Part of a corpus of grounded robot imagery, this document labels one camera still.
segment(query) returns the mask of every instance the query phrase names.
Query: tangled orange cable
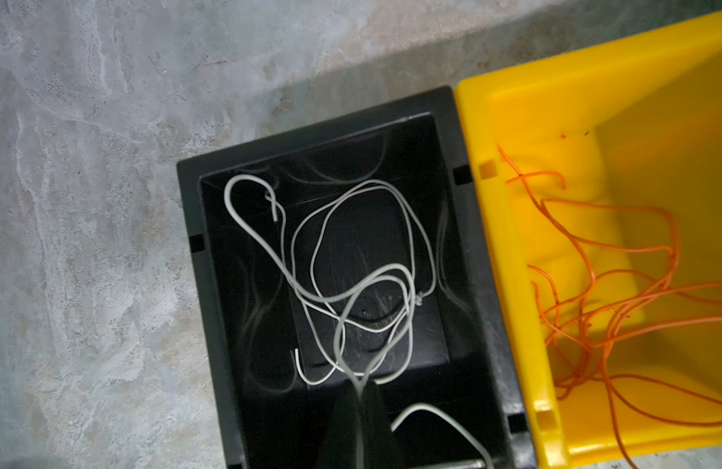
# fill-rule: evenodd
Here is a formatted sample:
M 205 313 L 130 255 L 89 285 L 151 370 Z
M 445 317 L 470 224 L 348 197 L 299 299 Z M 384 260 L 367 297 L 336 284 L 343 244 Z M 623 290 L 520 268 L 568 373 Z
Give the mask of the tangled orange cable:
M 693 319 L 686 319 L 686 320 L 673 320 L 664 322 L 661 324 L 654 324 L 652 326 L 646 326 L 642 327 L 637 330 L 633 330 L 628 333 L 619 334 L 619 329 L 624 322 L 624 320 L 632 313 L 637 311 L 639 308 L 642 308 L 643 306 L 649 305 L 656 299 L 665 296 L 665 295 L 679 295 L 682 296 L 688 300 L 698 302 L 698 303 L 709 303 L 712 305 L 719 305 L 722 306 L 721 301 L 716 301 L 712 299 L 705 299 L 705 298 L 699 298 L 698 296 L 691 295 L 687 292 L 694 291 L 694 290 L 702 290 L 705 288 L 715 288 L 715 287 L 722 287 L 722 281 L 719 282 L 711 282 L 711 283 L 705 283 L 705 284 L 697 284 L 697 285 L 688 285 L 688 286 L 679 286 L 676 288 L 670 287 L 671 281 L 673 279 L 673 276 L 676 272 L 676 269 L 678 268 L 679 259 L 681 257 L 680 252 L 680 239 L 678 236 L 678 231 L 676 227 L 676 222 L 673 218 L 673 216 L 667 212 L 666 210 L 662 209 L 654 209 L 654 208 L 648 208 L 648 207 L 631 207 L 631 206 L 604 206 L 604 205 L 596 205 L 592 203 L 584 203 L 584 202 L 575 202 L 572 200 L 564 200 L 564 199 L 538 199 L 533 191 L 531 190 L 531 186 L 528 184 L 528 179 L 531 177 L 539 176 L 539 175 L 547 175 L 547 176 L 553 176 L 559 179 L 561 183 L 562 189 L 567 189 L 567 181 L 565 180 L 564 176 L 561 173 L 558 173 L 556 171 L 537 171 L 535 173 L 529 173 L 524 174 L 520 171 L 520 169 L 517 167 L 517 165 L 512 161 L 512 159 L 506 155 L 504 150 L 499 146 L 499 153 L 504 157 L 504 160 L 515 170 L 515 173 L 517 176 L 515 178 L 509 179 L 506 183 L 512 184 L 516 182 L 521 182 L 525 186 L 525 191 L 527 192 L 527 195 L 530 197 L 531 201 L 535 205 L 536 209 L 543 214 L 553 225 L 557 228 L 569 241 L 572 243 L 574 248 L 579 253 L 580 257 L 584 261 L 584 264 L 588 270 L 588 274 L 590 276 L 590 285 L 588 288 L 581 293 L 580 295 L 577 295 L 570 299 L 560 300 L 559 294 L 556 288 L 556 284 L 554 283 L 553 278 L 544 270 L 540 269 L 536 266 L 527 266 L 529 269 L 539 273 L 541 276 L 543 276 L 546 281 L 549 283 L 552 289 L 553 294 L 553 300 L 554 305 L 543 309 L 541 302 L 540 302 L 540 296 L 539 296 L 539 287 L 536 282 L 531 282 L 533 284 L 534 290 L 535 290 L 535 296 L 536 296 L 536 305 L 538 307 L 538 311 L 540 313 L 540 318 L 543 320 L 551 329 L 552 332 L 549 334 L 549 336 L 545 340 L 546 347 L 553 346 L 557 352 L 557 355 L 559 358 L 565 362 L 570 369 L 572 370 L 572 375 L 566 378 L 559 378 L 554 380 L 554 386 L 558 389 L 562 389 L 563 393 L 558 397 L 558 399 L 561 401 L 563 399 L 566 399 L 570 393 L 572 393 L 572 390 L 576 388 L 577 386 L 580 386 L 583 383 L 587 383 L 588 381 L 597 381 L 602 382 L 606 385 L 606 392 L 609 397 L 609 408 L 611 410 L 611 422 L 614 427 L 614 435 L 616 437 L 616 441 L 619 445 L 619 450 L 621 451 L 621 454 L 624 455 L 624 458 L 627 459 L 627 462 L 630 466 L 637 469 L 637 466 L 634 464 L 632 459 L 629 457 L 629 454 L 627 454 L 627 450 L 624 447 L 624 442 L 621 440 L 621 434 L 619 430 L 619 424 L 618 419 L 616 416 L 616 409 L 615 409 L 615 402 L 614 402 L 614 396 L 618 398 L 624 405 L 626 405 L 628 408 L 634 410 L 635 412 L 644 415 L 646 417 L 649 417 L 651 419 L 655 419 L 659 422 L 665 422 L 670 423 L 673 425 L 679 425 L 679 426 L 691 426 L 691 427 L 716 427 L 716 426 L 722 426 L 722 420 L 716 421 L 716 422 L 687 422 L 682 420 L 674 420 L 674 419 L 667 419 L 665 417 L 657 416 L 650 414 L 636 406 L 634 406 L 632 403 L 628 401 L 628 399 L 624 398 L 622 394 L 619 392 L 618 389 L 613 384 L 614 380 L 618 379 L 634 379 L 634 380 L 641 380 L 648 383 L 658 384 L 660 386 L 664 386 L 670 389 L 675 389 L 676 391 L 682 392 L 684 394 L 687 394 L 689 396 L 693 396 L 698 399 L 703 399 L 705 401 L 712 402 L 716 405 L 722 406 L 722 401 L 718 399 L 713 399 L 708 396 L 704 396 L 703 394 L 700 394 L 698 392 L 694 392 L 689 389 L 681 388 L 678 386 L 675 386 L 674 384 L 666 383 L 661 380 L 656 380 L 653 378 L 647 378 L 644 376 L 640 376 L 637 374 L 609 374 L 608 370 L 608 360 L 609 356 L 611 355 L 611 351 L 614 347 L 614 344 L 619 341 L 626 340 L 628 338 L 637 337 L 642 334 L 651 333 L 653 331 L 661 330 L 661 329 L 667 329 L 671 327 L 682 327 L 682 326 L 692 326 L 694 324 L 703 324 L 703 323 L 712 323 L 712 322 L 718 322 L 722 321 L 722 316 L 710 316 L 710 317 L 696 317 Z M 610 245 L 606 243 L 596 242 L 591 239 L 585 239 L 581 238 L 579 236 L 575 236 L 572 233 L 569 232 L 559 221 L 554 218 L 549 211 L 548 205 L 549 203 L 557 203 L 557 204 L 564 204 L 569 206 L 580 206 L 580 207 L 588 207 L 593 209 L 603 209 L 603 210 L 626 210 L 626 211 L 647 211 L 653 214 L 656 214 L 658 216 L 661 216 L 666 219 L 666 222 L 668 224 L 668 230 L 671 235 L 671 245 L 660 245 L 660 246 L 652 246 L 649 248 L 639 248 L 639 249 L 631 249 L 631 248 L 624 248 L 622 246 L 617 245 Z M 604 249 L 611 249 L 614 251 L 622 251 L 627 253 L 642 253 L 642 252 L 655 252 L 655 251 L 664 251 L 666 252 L 668 256 L 668 268 L 666 270 L 666 273 L 660 277 L 660 278 L 653 278 L 645 273 L 632 270 L 632 269 L 616 269 L 616 270 L 610 270 L 608 272 L 603 272 L 600 275 L 597 275 L 595 270 L 593 269 L 593 266 L 591 264 L 591 260 L 588 257 L 587 253 L 583 249 L 583 245 L 592 245 Z M 614 303 L 610 303 L 608 305 L 602 306 L 601 308 L 595 308 L 592 311 L 585 311 L 585 300 L 588 298 L 588 296 L 593 292 L 593 289 L 598 285 L 598 282 L 601 281 L 604 277 L 610 277 L 617 274 L 631 274 L 637 277 L 640 277 L 644 280 L 647 280 L 651 283 L 650 286 L 648 286 L 646 289 L 644 289 L 640 294 L 633 296 L 632 298 L 624 299 L 621 301 L 617 301 Z M 561 322 L 561 310 L 562 308 L 565 308 L 567 305 L 577 305 L 577 315 L 575 317 L 572 317 L 569 320 L 565 320 L 564 322 Z M 604 339 L 600 342 L 591 342 L 588 331 L 590 329 L 590 320 L 597 315 L 600 312 L 603 311 L 613 311 L 614 314 L 609 320 L 609 324 L 606 327 L 606 333 L 604 335 Z M 549 314 L 553 314 L 553 320 L 549 319 Z M 568 326 L 569 324 L 577 324 L 577 336 L 571 335 L 570 333 L 567 333 L 564 328 Z M 567 337 L 572 342 L 578 344 L 581 348 L 581 355 L 577 363 L 573 363 L 572 360 L 570 360 L 559 348 L 558 346 L 558 336 L 563 335 L 564 337 Z M 602 352 L 600 356 L 598 356 L 593 350 L 595 349 L 602 349 Z

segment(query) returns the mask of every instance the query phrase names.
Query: storage container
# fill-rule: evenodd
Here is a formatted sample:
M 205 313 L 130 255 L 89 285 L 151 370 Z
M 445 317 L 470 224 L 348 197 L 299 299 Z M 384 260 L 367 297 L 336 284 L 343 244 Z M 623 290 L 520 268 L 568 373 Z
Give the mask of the storage container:
M 412 403 L 430 403 L 481 441 L 497 467 L 536 466 L 451 89 L 189 158 L 178 172 L 228 467 L 313 467 L 346 380 L 336 372 L 309 387 L 297 376 L 295 347 L 310 378 L 324 374 L 328 365 L 272 259 L 226 211 L 224 187 L 235 174 L 258 175 L 272 184 L 288 214 L 287 239 L 307 213 L 358 181 L 394 184 L 434 244 L 436 272 L 427 265 L 425 249 L 416 249 L 418 283 L 427 285 L 435 276 L 437 286 L 416 309 L 411 365 L 381 386 L 390 419 Z M 278 250 L 278 225 L 264 194 L 258 184 L 238 183 L 231 200 Z M 308 258 L 320 222 L 310 222 L 297 238 L 303 285 L 310 285 Z M 404 234 L 389 194 L 349 200 L 330 219 L 320 250 L 316 272 L 322 291 L 346 290 L 387 263 L 409 264 Z M 422 246 L 420 239 L 416 246 Z M 365 290 L 359 303 L 366 307 L 359 308 L 384 312 L 396 301 L 399 290 L 377 284 Z M 332 350 L 335 321 L 317 315 L 315 323 Z M 344 356 L 358 369 L 381 343 L 356 333 Z M 378 374 L 401 365 L 406 341 Z M 432 415 L 411 416 L 394 435 L 408 467 L 478 457 Z
M 567 367 L 543 343 L 526 264 L 547 270 L 565 299 L 588 285 L 566 238 L 536 211 L 497 144 L 543 197 L 647 206 L 673 213 L 681 264 L 673 286 L 722 280 L 722 12 L 551 59 L 488 73 L 456 89 L 497 290 L 541 467 L 581 466 L 620 458 L 602 383 L 577 388 L 557 403 L 553 377 Z M 669 242 L 662 219 L 647 214 L 555 206 L 574 234 L 627 247 Z M 634 268 L 665 272 L 658 254 L 590 248 L 598 272 Z M 619 277 L 601 304 L 647 284 Z M 698 292 L 722 300 L 722 289 Z M 672 295 L 630 318 L 627 328 L 722 314 L 722 307 Z M 596 324 L 605 329 L 605 324 Z M 666 380 L 722 399 L 722 323 L 667 329 L 619 343 L 614 372 Z M 722 419 L 722 408 L 665 388 L 619 380 L 640 408 L 674 419 Z M 621 436 L 632 455 L 722 444 L 722 427 L 673 426 L 632 412 L 619 401 Z

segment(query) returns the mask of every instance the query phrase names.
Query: black bin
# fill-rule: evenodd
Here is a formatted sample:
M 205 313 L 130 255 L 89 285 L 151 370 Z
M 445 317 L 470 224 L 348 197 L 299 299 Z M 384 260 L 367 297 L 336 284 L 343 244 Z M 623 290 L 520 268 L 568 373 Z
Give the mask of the black bin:
M 346 379 L 337 371 L 325 383 L 307 386 L 297 376 L 294 348 L 310 378 L 329 366 L 292 289 L 225 209 L 225 184 L 241 173 L 272 184 L 287 211 L 286 242 L 310 211 L 359 181 L 381 179 L 399 189 L 429 234 L 437 260 L 431 272 L 414 232 L 416 287 L 428 285 L 432 276 L 437 287 L 416 309 L 411 364 L 381 386 L 390 420 L 408 405 L 426 402 L 466 427 L 497 467 L 536 467 L 450 88 L 189 158 L 179 162 L 178 173 L 228 467 L 313 467 Z M 231 200 L 278 251 L 279 224 L 272 221 L 264 194 L 258 184 L 238 183 Z M 322 218 L 309 222 L 297 238 L 303 285 L 310 285 L 303 267 Z M 406 236 L 390 194 L 377 191 L 349 200 L 330 219 L 318 255 L 315 274 L 323 294 L 346 290 L 386 263 L 408 265 Z M 384 315 L 394 308 L 400 293 L 387 283 L 368 288 L 354 310 Z M 335 322 L 321 314 L 312 317 L 331 351 Z M 380 346 L 380 337 L 356 330 L 344 356 L 363 369 Z M 375 376 L 397 369 L 406 347 L 404 338 Z M 479 457 L 456 430 L 431 414 L 410 416 L 394 435 L 407 467 Z

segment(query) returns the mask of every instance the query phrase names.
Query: gray floor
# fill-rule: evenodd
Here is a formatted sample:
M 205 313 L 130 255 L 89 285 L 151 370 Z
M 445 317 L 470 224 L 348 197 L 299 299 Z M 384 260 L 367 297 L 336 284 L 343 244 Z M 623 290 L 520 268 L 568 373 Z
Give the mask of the gray floor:
M 178 160 L 721 7 L 0 0 L 0 467 L 223 467 Z

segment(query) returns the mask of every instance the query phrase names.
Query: yellow bin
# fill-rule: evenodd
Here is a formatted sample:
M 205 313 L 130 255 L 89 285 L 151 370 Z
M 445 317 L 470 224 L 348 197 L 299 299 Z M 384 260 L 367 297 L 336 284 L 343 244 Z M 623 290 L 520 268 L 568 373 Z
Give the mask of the yellow bin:
M 620 458 L 602 383 L 586 383 L 558 402 L 552 380 L 566 376 L 549 354 L 531 281 L 552 304 L 534 264 L 557 282 L 562 299 L 581 293 L 588 275 L 577 252 L 533 207 L 497 152 L 501 145 L 541 197 L 647 206 L 674 214 L 681 262 L 672 286 L 722 280 L 722 12 L 586 50 L 488 73 L 456 89 L 491 262 L 541 467 L 581 466 Z M 654 215 L 552 207 L 574 234 L 627 247 L 669 241 Z M 634 268 L 661 276 L 665 254 L 588 248 L 597 272 Z M 602 304 L 647 284 L 608 277 L 593 298 Z M 697 292 L 722 300 L 722 288 Z M 722 306 L 679 296 L 659 299 L 627 328 L 683 317 L 722 315 Z M 599 324 L 599 330 L 605 329 Z M 571 344 L 563 349 L 571 351 Z M 722 400 L 722 323 L 667 329 L 620 342 L 612 373 L 635 373 Z M 616 380 L 634 405 L 671 419 L 722 419 L 722 407 L 637 380 Z M 722 426 L 673 426 L 616 401 L 631 455 L 722 444 Z

